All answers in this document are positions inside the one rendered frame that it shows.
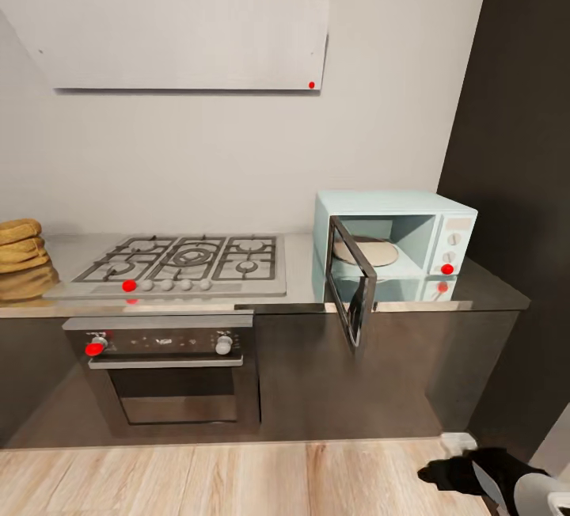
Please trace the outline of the microwave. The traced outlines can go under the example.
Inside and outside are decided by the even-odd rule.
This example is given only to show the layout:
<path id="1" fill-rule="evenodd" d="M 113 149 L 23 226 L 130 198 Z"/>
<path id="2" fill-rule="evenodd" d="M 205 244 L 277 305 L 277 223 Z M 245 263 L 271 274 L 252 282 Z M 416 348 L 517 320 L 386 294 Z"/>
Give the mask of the microwave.
<path id="1" fill-rule="evenodd" d="M 477 210 L 426 189 L 318 190 L 314 243 L 355 360 L 378 276 L 457 275 Z"/>

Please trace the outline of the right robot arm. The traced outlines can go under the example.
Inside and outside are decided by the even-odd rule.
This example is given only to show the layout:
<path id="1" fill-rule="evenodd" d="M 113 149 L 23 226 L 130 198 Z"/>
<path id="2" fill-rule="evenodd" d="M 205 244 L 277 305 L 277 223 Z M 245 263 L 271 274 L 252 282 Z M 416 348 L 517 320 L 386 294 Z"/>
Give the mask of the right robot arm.
<path id="1" fill-rule="evenodd" d="M 570 487 L 544 469 L 530 467 L 503 447 L 478 449 L 462 432 L 443 432 L 440 444 L 445 459 L 417 471 L 439 491 L 490 496 L 509 516 L 570 516 Z"/>

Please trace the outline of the popcorn bag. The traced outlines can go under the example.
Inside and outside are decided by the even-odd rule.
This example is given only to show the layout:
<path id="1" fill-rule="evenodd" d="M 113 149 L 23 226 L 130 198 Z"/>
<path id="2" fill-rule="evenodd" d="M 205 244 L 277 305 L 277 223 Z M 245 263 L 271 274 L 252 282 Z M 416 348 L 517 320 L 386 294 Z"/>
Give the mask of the popcorn bag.
<path id="1" fill-rule="evenodd" d="M 50 260 L 42 226 L 34 218 L 0 222 L 0 273 L 38 267 Z"/>

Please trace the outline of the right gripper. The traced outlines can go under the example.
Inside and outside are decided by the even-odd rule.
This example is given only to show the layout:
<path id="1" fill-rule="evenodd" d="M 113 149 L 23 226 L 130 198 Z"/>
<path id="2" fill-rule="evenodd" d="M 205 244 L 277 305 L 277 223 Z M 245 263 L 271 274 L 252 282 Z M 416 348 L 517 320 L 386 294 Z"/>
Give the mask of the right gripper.
<path id="1" fill-rule="evenodd" d="M 462 457 L 449 460 L 431 460 L 427 467 L 417 471 L 417 477 L 424 482 L 435 484 L 439 491 L 457 491 L 467 495 L 479 495 L 466 485 L 460 471 Z"/>

